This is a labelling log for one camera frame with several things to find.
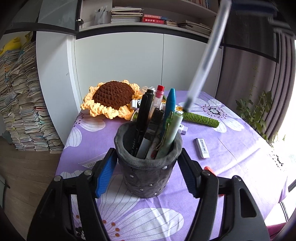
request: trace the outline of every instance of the brown crocheted center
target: brown crocheted center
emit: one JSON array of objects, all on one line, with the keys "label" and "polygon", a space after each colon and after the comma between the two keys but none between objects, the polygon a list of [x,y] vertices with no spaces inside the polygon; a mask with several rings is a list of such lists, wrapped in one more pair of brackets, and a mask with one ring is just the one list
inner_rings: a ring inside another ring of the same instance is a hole
[{"label": "brown crocheted center", "polygon": [[126,83],[118,81],[107,82],[98,88],[93,95],[95,103],[119,110],[120,106],[129,104],[134,94],[133,89]]}]

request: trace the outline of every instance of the green pen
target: green pen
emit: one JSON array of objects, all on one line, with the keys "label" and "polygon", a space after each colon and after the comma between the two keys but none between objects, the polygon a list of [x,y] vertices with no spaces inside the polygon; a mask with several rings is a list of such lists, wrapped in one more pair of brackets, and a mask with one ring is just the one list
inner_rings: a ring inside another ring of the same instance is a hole
[{"label": "green pen", "polygon": [[177,112],[170,112],[169,117],[166,120],[166,131],[164,134],[164,137],[158,146],[158,153],[156,155],[156,159],[165,157],[171,147],[171,144],[173,143],[176,134],[178,132],[179,126],[183,120],[183,115],[177,113]]}]

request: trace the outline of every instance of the wooden floor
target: wooden floor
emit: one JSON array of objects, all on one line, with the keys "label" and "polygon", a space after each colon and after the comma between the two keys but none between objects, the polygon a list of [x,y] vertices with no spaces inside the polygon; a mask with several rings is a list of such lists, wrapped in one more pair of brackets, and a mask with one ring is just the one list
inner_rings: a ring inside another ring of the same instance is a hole
[{"label": "wooden floor", "polygon": [[35,210],[55,176],[60,154],[18,151],[0,137],[0,174],[6,189],[4,212],[26,239]]}]

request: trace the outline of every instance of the crocheted sunflower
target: crocheted sunflower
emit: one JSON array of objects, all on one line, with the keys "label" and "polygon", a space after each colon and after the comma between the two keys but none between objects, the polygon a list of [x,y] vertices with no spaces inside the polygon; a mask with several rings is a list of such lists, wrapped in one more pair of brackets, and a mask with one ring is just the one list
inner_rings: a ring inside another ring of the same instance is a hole
[{"label": "crocheted sunflower", "polygon": [[127,80],[112,80],[99,83],[97,87],[91,86],[80,107],[83,110],[89,109],[89,114],[93,117],[103,114],[109,119],[118,116],[129,121],[134,112],[130,109],[131,100],[141,98],[140,87],[137,84],[130,84]]}]

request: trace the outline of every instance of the shelf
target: shelf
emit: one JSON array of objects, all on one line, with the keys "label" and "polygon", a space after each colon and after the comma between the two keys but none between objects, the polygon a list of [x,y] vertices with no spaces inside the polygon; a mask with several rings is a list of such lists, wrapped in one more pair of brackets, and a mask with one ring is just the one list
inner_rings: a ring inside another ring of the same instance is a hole
[{"label": "shelf", "polygon": [[209,10],[199,4],[186,0],[113,0],[115,7],[140,7],[154,8],[170,12],[176,12],[194,18],[210,18],[217,13]]},{"label": "shelf", "polygon": [[100,24],[100,25],[94,25],[94,26],[90,26],[90,27],[86,27],[80,30],[81,32],[87,31],[87,30],[91,30],[91,29],[96,29],[96,28],[108,28],[108,27],[115,27],[115,26],[143,26],[143,27],[156,27],[156,28],[168,28],[168,29],[173,29],[173,30],[177,30],[177,31],[181,31],[181,32],[186,32],[186,33],[190,33],[190,34],[195,34],[204,38],[209,38],[209,36],[198,33],[198,32],[194,32],[188,29],[184,29],[184,28],[179,28],[179,27],[174,27],[174,26],[169,26],[169,25],[165,25],[165,24],[157,24],[157,23],[107,23],[107,24]]}]

